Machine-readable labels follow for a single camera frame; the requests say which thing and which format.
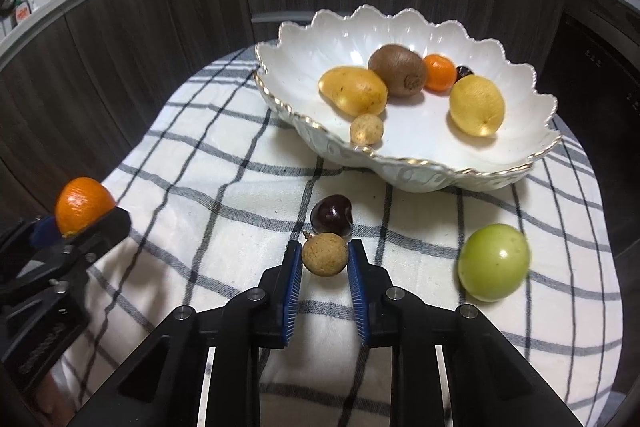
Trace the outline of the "large orange mandarin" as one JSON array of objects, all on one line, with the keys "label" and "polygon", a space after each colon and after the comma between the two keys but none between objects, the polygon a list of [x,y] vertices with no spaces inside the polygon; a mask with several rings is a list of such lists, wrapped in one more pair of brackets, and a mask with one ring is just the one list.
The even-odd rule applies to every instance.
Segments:
[{"label": "large orange mandarin", "polygon": [[90,227],[116,207],[111,192],[95,179],[82,176],[68,182],[54,206],[54,219],[63,237]]}]

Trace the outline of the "green apple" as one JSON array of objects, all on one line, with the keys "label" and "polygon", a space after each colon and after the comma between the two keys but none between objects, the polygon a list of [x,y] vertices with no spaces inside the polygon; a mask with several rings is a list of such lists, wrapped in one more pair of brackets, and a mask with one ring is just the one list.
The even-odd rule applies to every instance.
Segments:
[{"label": "green apple", "polygon": [[521,286],[531,257],[522,232],[504,223],[486,225],[475,231],[460,251],[459,281],[473,298],[495,303]]}]

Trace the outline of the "yellow lemon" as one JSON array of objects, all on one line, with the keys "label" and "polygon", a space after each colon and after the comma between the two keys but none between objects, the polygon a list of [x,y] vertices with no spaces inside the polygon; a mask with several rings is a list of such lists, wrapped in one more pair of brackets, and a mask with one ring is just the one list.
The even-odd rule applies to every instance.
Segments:
[{"label": "yellow lemon", "polygon": [[491,80],[469,75],[452,87],[449,114],[454,124],[465,134],[487,138],[502,126],[506,116],[506,102]]}]

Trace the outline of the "small orange mandarin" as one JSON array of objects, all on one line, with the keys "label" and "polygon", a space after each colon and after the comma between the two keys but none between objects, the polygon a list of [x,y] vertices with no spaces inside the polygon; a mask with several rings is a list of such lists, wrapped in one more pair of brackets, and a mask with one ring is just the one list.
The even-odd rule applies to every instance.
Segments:
[{"label": "small orange mandarin", "polygon": [[435,93],[448,92],[457,80],[457,67],[446,56],[428,54],[423,59],[425,66],[424,88]]}]

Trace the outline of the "yellow mango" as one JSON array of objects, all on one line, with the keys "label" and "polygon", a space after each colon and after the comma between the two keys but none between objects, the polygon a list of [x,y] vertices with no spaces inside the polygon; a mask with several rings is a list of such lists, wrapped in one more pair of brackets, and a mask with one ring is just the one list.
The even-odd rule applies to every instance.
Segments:
[{"label": "yellow mango", "polygon": [[380,115],[387,104],[386,84],[367,68],[331,68],[320,77],[318,89],[334,107],[352,117],[363,114]]}]

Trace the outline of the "brown kiwi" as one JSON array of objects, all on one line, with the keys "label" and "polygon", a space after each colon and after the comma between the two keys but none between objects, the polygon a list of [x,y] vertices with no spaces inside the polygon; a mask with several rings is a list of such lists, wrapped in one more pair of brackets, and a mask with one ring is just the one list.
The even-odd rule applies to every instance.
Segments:
[{"label": "brown kiwi", "polygon": [[424,87],[426,69],[422,58],[399,44],[386,44],[369,58],[368,69],[380,77],[395,98],[409,98]]}]

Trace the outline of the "dark wood kitchen cabinets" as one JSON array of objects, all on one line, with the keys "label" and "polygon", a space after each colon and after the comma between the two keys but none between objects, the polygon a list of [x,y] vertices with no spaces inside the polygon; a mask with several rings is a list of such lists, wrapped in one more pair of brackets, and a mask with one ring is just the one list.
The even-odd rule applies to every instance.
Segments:
[{"label": "dark wood kitchen cabinets", "polygon": [[1,211],[37,216],[103,178],[172,91],[284,20],[372,4],[458,20],[540,72],[596,163],[618,255],[639,244],[639,0],[52,0],[1,43]]}]

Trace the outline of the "white plaid cloth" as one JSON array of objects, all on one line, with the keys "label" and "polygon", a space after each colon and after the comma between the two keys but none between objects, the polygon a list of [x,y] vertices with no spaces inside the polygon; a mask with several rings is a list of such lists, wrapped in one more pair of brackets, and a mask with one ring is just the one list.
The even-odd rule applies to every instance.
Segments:
[{"label": "white plaid cloth", "polygon": [[247,49],[186,80],[106,178],[132,227],[90,271],[91,321],[62,360],[73,400],[91,398],[175,307],[217,308],[255,286],[308,230],[314,204],[342,194],[369,260],[436,307],[465,298],[456,260],[473,232],[523,232],[528,279],[484,312],[594,425],[620,361],[623,303],[597,178],[574,135],[502,190],[410,194],[314,155],[262,101],[254,67]]}]

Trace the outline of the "white scalloped ceramic bowl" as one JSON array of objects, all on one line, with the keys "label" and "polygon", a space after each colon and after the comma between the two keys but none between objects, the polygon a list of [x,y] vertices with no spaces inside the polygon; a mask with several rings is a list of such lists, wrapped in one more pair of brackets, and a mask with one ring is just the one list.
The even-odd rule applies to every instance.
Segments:
[{"label": "white scalloped ceramic bowl", "polygon": [[[366,66],[387,43],[442,54],[495,83],[506,102],[497,133],[464,134],[449,117],[446,96],[423,91],[387,105],[380,144],[352,144],[348,116],[322,98],[318,81],[335,66]],[[495,191],[524,178],[561,140],[550,126],[558,101],[537,91],[533,66],[511,63],[498,40],[473,39],[456,20],[431,23],[414,9],[386,15],[367,4],[349,15],[320,10],[306,26],[282,23],[276,40],[256,44],[255,55],[260,95],[314,153],[339,166],[370,169],[402,191]]]}]

